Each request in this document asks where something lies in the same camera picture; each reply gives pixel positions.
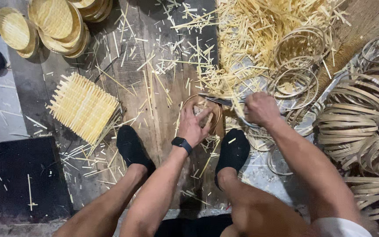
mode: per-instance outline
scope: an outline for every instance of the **black sock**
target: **black sock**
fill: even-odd
[[[217,162],[214,183],[218,186],[217,174],[225,167],[232,167],[238,174],[239,170],[245,164],[248,158],[250,145],[242,130],[231,129],[223,138],[222,145],[220,147],[220,156]]]
[[[116,146],[127,167],[131,164],[142,164],[147,168],[148,176],[156,169],[153,161],[147,158],[140,139],[132,127],[124,125],[118,130]]]

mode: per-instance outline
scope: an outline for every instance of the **smartwatch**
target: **smartwatch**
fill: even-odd
[[[191,145],[187,142],[187,140],[185,140],[182,137],[175,137],[171,143],[172,145],[185,148],[185,150],[187,150],[188,155],[192,152]]]

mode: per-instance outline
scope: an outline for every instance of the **bamboo basket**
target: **bamboo basket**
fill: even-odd
[[[104,5],[105,5],[105,9],[106,9],[107,0],[98,0],[98,1],[96,1],[95,4],[93,4],[89,7],[86,7],[86,8],[78,8],[78,10],[80,11],[80,13],[83,17],[93,17],[101,10],[101,8]]]
[[[13,49],[24,50],[31,41],[28,20],[14,8],[0,9],[0,34]]]
[[[193,101],[194,107],[198,107],[199,109],[205,109],[207,107],[212,108],[212,111],[211,111],[212,117],[211,118],[209,118],[209,117],[204,118],[204,121],[201,122],[201,123],[203,123],[202,127],[204,127],[204,125],[207,123],[207,121],[210,120],[211,121],[211,127],[210,127],[209,134],[210,135],[223,134],[223,131],[220,131],[220,129],[223,130],[223,127],[217,126],[219,121],[221,119],[223,119],[223,111],[222,111],[222,108],[220,105],[218,105],[217,103],[214,103],[212,101],[206,100],[205,98],[203,98],[199,95],[193,95],[193,96],[189,97],[184,102],[184,104],[182,105],[182,108],[185,108],[185,106],[187,105],[187,103],[189,101]]]
[[[108,2],[107,8],[103,11],[103,13],[98,18],[93,17],[93,18],[88,19],[87,21],[97,23],[97,22],[101,22],[102,20],[106,19],[108,17],[108,15],[110,14],[110,12],[112,10],[112,6],[113,6],[112,0],[107,0],[107,2]]]
[[[32,0],[29,13],[50,37],[63,39],[72,32],[72,13],[65,0]]]
[[[29,45],[23,50],[17,50],[18,55],[22,58],[28,59],[33,57],[39,49],[39,36],[38,31],[33,27],[30,27],[31,39]]]
[[[80,41],[84,33],[83,19],[80,12],[73,4],[68,3],[72,13],[72,31],[67,37],[57,40],[61,46],[74,47]]]
[[[84,51],[86,51],[87,46],[90,43],[90,31],[88,30],[88,27],[85,23],[84,23],[84,32],[85,32],[84,33],[85,37],[82,40],[81,45],[77,49],[77,51],[70,54],[66,54],[65,57],[74,59],[74,58],[80,57],[84,53]]]
[[[39,36],[42,39],[42,43],[52,52],[55,52],[57,54],[70,54],[74,52],[78,45],[74,48],[64,47],[58,43],[58,41],[51,38],[49,35],[46,35],[41,28],[38,29]]]

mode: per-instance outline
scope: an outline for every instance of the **hand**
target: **hand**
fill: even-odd
[[[203,120],[211,112],[211,108],[204,109],[197,116],[193,112],[194,101],[189,101],[187,105],[181,109],[181,117],[179,119],[178,137],[182,137],[194,148],[204,138],[207,137],[211,126],[211,117],[204,128],[200,127],[200,121]]]
[[[248,114],[245,116],[247,121],[259,124],[265,128],[269,127],[274,121],[280,118],[280,111],[273,97],[264,92],[256,92],[246,98]]]

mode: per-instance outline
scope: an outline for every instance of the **stack of bamboo baskets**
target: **stack of bamboo baskets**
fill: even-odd
[[[36,28],[17,9],[0,9],[0,34],[2,39],[23,58],[35,55],[39,48]]]
[[[113,0],[69,0],[88,22],[101,22],[109,15]]]
[[[84,53],[90,32],[73,4],[65,0],[32,0],[28,13],[50,51],[67,58],[77,58]]]

